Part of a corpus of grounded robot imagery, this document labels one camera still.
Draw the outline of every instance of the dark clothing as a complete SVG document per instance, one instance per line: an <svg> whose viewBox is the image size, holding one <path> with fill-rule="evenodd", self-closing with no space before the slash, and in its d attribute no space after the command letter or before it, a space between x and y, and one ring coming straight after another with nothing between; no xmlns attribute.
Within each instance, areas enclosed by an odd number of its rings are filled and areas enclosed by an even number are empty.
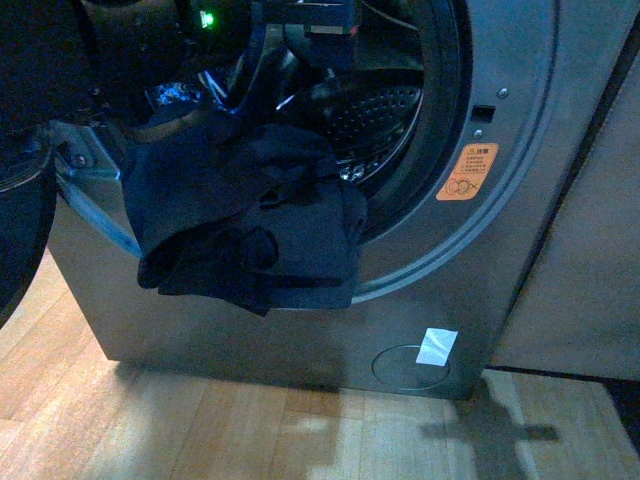
<svg viewBox="0 0 640 480"><path fill-rule="evenodd" d="M132 149L122 183L142 287L262 315L350 305L366 200L339 179L324 138L279 125L245 133L212 112Z"/></svg>

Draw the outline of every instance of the screw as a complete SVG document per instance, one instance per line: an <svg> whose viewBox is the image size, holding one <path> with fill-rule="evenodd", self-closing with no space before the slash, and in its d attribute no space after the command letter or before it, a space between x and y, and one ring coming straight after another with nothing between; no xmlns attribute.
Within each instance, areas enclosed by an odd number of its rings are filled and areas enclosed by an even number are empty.
<svg viewBox="0 0 640 480"><path fill-rule="evenodd" d="M75 157L73 157L73 163L76 167L83 168L86 167L87 163L89 162L87 162L87 157L77 154Z"/></svg>
<svg viewBox="0 0 640 480"><path fill-rule="evenodd" d="M84 155L82 155L81 153L77 153L75 154L73 157L71 157L70 159L71 161L69 162L71 164L72 168L90 168L93 167L93 159L92 158L87 158Z"/></svg>

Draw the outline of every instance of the wooden floor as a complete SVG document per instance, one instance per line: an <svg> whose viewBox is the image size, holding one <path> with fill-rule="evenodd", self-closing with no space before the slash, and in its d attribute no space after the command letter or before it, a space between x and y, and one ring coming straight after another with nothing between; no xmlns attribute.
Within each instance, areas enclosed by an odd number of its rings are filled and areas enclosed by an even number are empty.
<svg viewBox="0 0 640 480"><path fill-rule="evenodd" d="M0 478L638 480L605 390L486 372L471 402L106 360L51 256L0 331Z"/></svg>

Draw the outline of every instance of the warning sticker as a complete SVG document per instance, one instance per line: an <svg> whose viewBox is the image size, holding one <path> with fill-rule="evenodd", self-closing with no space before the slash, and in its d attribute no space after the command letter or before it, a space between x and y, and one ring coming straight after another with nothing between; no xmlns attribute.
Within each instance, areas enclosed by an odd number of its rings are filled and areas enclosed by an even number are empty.
<svg viewBox="0 0 640 480"><path fill-rule="evenodd" d="M472 143L464 147L456 168L436 198L442 202L471 200L487 178L496 155L497 143Z"/></svg>

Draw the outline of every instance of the washing machine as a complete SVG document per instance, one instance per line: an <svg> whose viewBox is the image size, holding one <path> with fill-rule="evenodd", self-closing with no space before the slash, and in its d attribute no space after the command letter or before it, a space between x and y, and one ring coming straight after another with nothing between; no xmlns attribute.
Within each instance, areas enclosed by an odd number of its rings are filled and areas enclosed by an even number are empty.
<svg viewBox="0 0 640 480"><path fill-rule="evenodd" d="M636 0L363 0L357 41L345 40L356 45L339 61L306 27L264 22L246 32L239 61L198 73L198 88L229 111L256 118L275 108L292 125L322 125L342 178L369 207L349 308L261 317L140 288L121 181L131 127L108 120L49 123L51 159L21 187L43 206L31 203L36 253L20 260L27 274L15 289L37 265L57 184L49 248L109 359L288 387L466 398L606 108L639 10ZM200 13L205 28L213 17ZM157 105L172 86L198 97L185 85L158 85L145 98ZM365 133L375 141L363 147ZM16 191L5 204L13 209ZM5 317L20 296L4 301Z"/></svg>

